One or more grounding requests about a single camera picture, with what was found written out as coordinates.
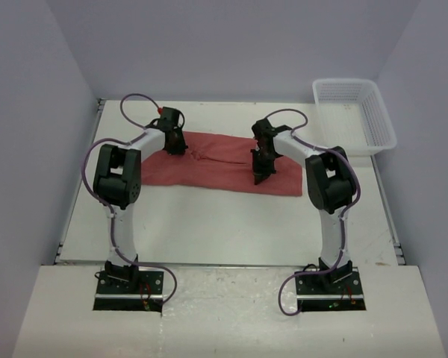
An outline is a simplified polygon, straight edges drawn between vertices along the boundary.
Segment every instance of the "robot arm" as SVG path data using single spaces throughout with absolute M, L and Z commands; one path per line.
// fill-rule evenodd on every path
M 346 224 L 340 224 L 340 215 L 352 202 L 356 191 L 355 181 L 348 168 L 335 155 L 301 145 L 292 138 L 290 129 L 286 125 L 274 128 L 268 119 L 257 121 L 252 126 L 257 139 L 257 147 L 252 150 L 255 184 L 276 173 L 274 162 L 282 156 L 289 157 L 305 169 L 308 196 L 319 210 L 322 224 L 323 242 L 319 267 L 320 270 L 329 269 L 337 262 L 342 249 L 342 236 L 346 237 L 346 232 L 342 232 L 346 230 Z M 333 150 L 346 158 L 342 148 L 336 147 Z M 352 273 L 352 261 L 346 242 L 342 254 L 337 268 L 329 277 L 330 281 L 340 280 Z
M 187 146 L 179 126 L 180 112 L 163 107 L 159 119 L 147 126 L 146 134 L 127 146 L 103 145 L 93 181 L 93 191 L 112 205 L 114 214 L 105 208 L 108 227 L 114 215 L 114 238 L 116 246 L 130 260 L 137 260 L 133 237 L 133 209 L 141 190 L 141 163 L 157 151 L 184 154 Z M 124 261 L 110 241 L 105 271 L 109 277 L 130 280 L 132 267 Z

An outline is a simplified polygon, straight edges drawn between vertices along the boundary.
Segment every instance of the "white wall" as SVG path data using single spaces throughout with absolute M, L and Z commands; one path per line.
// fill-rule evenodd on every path
M 448 0 L 421 2 L 378 85 L 399 141 L 379 169 L 448 355 Z
M 48 0 L 95 94 L 312 100 L 376 78 L 419 0 Z
M 46 3 L 0 0 L 0 357 L 54 259 L 95 111 Z

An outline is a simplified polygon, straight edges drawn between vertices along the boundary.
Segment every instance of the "purple cable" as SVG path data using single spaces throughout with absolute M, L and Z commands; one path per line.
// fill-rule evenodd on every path
M 83 179 L 83 184 L 84 187 L 86 188 L 86 190 L 91 194 L 91 196 L 93 196 L 97 201 L 99 201 L 100 203 L 102 203 L 103 205 L 105 205 L 106 207 L 108 207 L 108 209 L 111 212 L 111 226 L 110 226 L 110 237 L 111 237 L 111 244 L 114 247 L 114 250 L 116 252 L 116 254 L 125 262 L 129 263 L 130 265 L 134 265 L 134 266 L 138 266 L 138 267 L 147 267 L 150 269 L 160 269 L 160 270 L 164 270 L 167 273 L 169 273 L 172 277 L 172 280 L 174 281 L 174 288 L 171 291 L 171 294 L 163 301 L 163 304 L 165 304 L 167 301 L 169 301 L 175 294 L 176 289 L 178 288 L 178 279 L 176 278 L 176 276 L 174 275 L 174 272 L 172 272 L 169 268 L 165 267 L 165 266 L 161 266 L 161 265 L 152 265 L 149 263 L 140 263 L 137 261 L 131 261 L 129 258 L 125 257 L 125 255 L 122 254 L 122 252 L 119 250 L 118 245 L 116 244 L 116 240 L 114 237 L 114 225 L 115 225 L 115 219 L 114 219 L 114 208 L 111 206 L 111 204 L 109 204 L 107 201 L 101 199 L 97 194 L 95 194 L 95 192 L 91 189 L 90 184 L 88 183 L 88 179 L 86 176 L 86 168 L 87 168 L 87 164 L 88 164 L 88 160 L 90 159 L 90 154 L 91 151 L 96 148 L 98 145 L 104 143 L 104 142 L 112 142 L 112 143 L 116 143 L 119 145 L 129 145 L 129 144 L 133 144 L 136 141 L 140 140 L 141 138 L 143 138 L 146 135 L 146 132 L 140 134 L 139 136 L 137 136 L 136 138 L 134 138 L 133 140 L 131 140 L 130 142 L 123 142 L 121 140 L 118 139 L 114 139 L 114 138 L 103 138 L 100 139 L 96 142 L 94 142 L 91 147 L 88 149 L 88 152 L 86 153 L 85 157 L 84 157 L 84 161 L 83 164 L 81 165 L 81 178 Z
M 361 197 L 361 187 L 360 187 L 360 183 L 358 182 L 358 178 L 357 178 L 357 174 L 355 173 L 355 171 L 353 170 L 353 168 L 351 167 L 349 161 L 340 153 L 338 153 L 337 151 L 334 151 L 333 149 L 330 148 L 324 148 L 324 147 L 319 147 L 317 145 L 312 145 L 306 141 L 304 141 L 303 139 L 300 139 L 295 132 L 300 129 L 305 127 L 308 124 L 308 117 L 305 115 L 305 113 L 301 112 L 300 110 L 294 110 L 293 108 L 284 108 L 281 110 L 276 110 L 270 114 L 268 114 L 266 116 L 266 118 L 270 117 L 273 114 L 276 113 L 280 113 L 280 112 L 295 112 L 300 114 L 301 116 L 304 117 L 305 121 L 303 124 L 296 126 L 295 128 L 292 129 L 292 131 L 290 132 L 290 135 L 292 136 L 292 138 L 294 140 L 296 140 L 298 143 L 306 146 L 307 148 L 310 149 L 314 149 L 316 151 L 324 151 L 330 154 L 333 154 L 334 156 L 336 156 L 338 159 L 340 159 L 342 161 L 343 164 L 345 164 L 345 166 L 348 168 L 348 170 L 350 171 L 350 174 L 353 177 L 353 180 L 355 181 L 355 188 L 356 188 L 356 197 L 355 200 L 353 202 L 351 202 L 350 204 L 348 204 L 345 209 L 342 210 L 342 212 L 340 213 L 340 215 L 338 216 L 338 218 L 340 219 L 340 230 L 342 231 L 342 241 L 340 244 L 340 252 L 338 253 L 338 257 L 337 257 L 337 261 L 335 261 L 334 265 L 326 270 L 323 271 L 303 271 L 303 272 L 299 272 L 296 274 L 292 274 L 291 276 L 287 277 L 284 282 L 282 283 L 280 289 L 279 289 L 279 296 L 278 296 L 278 303 L 279 303 L 279 309 L 281 310 L 282 313 L 284 313 L 285 315 L 288 316 L 293 316 L 293 315 L 298 315 L 301 312 L 301 309 L 298 309 L 296 312 L 286 312 L 284 310 L 284 307 L 282 306 L 282 291 L 284 290 L 284 287 L 287 285 L 287 283 L 297 277 L 301 277 L 301 276 L 307 276 L 307 275 L 321 275 L 321 274 L 329 274 L 331 272 L 333 272 L 337 267 L 338 264 L 340 263 L 340 261 L 342 260 L 342 256 L 343 256 L 343 250 L 345 248 L 345 244 L 346 244 L 346 235 L 345 235 L 345 214 L 347 211 L 349 211 L 349 209 L 351 207 L 353 207 L 355 204 L 358 203 L 358 201 L 360 200 Z
M 125 119 L 126 119 L 128 122 L 130 122 L 132 125 L 136 125 L 136 126 L 139 127 L 139 128 L 146 129 L 146 126 L 145 126 L 145 125 L 140 125 L 139 123 L 136 123 L 136 122 L 133 121 L 131 118 L 129 118 L 129 117 L 126 115 L 125 110 L 124 110 L 123 107 L 122 107 L 122 106 L 124 105 L 125 101 L 126 101 L 128 98 L 130 98 L 130 97 L 134 97 L 134 96 L 136 96 L 136 97 L 143 97 L 143 98 L 147 99 L 148 101 L 151 101 L 151 102 L 156 106 L 156 108 L 157 108 L 158 110 L 160 109 L 160 107 L 158 106 L 158 104 L 156 103 L 156 101 L 155 101 L 154 99 L 152 99 L 152 98 L 149 97 L 148 95 L 144 95 L 144 94 L 142 94 L 142 93 L 130 93 L 129 95 L 125 95 L 125 96 L 121 99 L 121 101 L 119 102 L 119 110 L 121 111 L 122 116 L 125 117 Z

